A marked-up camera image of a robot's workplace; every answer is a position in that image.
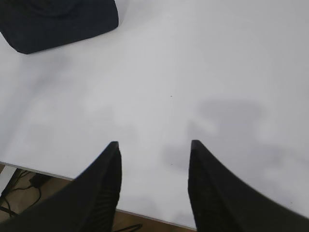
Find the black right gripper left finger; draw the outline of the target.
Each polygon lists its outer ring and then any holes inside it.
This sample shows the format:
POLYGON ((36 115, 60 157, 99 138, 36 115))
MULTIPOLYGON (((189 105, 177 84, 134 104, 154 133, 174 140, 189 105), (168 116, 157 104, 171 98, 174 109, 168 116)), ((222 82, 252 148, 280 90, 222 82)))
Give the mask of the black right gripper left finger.
POLYGON ((2 232, 110 232, 122 184, 118 142, 111 142, 76 179, 0 225, 2 232))

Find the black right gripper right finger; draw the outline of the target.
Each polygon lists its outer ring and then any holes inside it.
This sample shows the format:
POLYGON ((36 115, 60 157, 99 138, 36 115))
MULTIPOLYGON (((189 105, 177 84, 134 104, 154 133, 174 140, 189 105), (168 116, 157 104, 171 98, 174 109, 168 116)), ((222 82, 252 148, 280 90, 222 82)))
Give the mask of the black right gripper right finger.
POLYGON ((188 194, 198 232, 307 232, 308 218, 251 188, 199 140, 191 142, 188 194))

